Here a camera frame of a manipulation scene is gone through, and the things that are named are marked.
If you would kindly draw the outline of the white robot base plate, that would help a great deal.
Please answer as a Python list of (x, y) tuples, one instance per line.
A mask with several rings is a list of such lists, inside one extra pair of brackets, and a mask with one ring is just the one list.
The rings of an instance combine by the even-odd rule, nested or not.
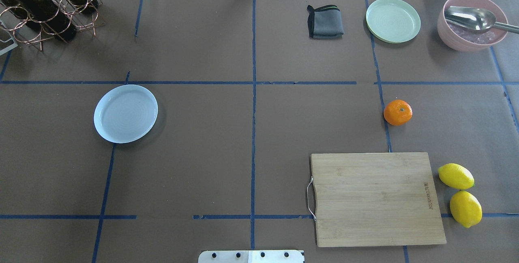
[(303, 250), (206, 250), (199, 263), (304, 263)]

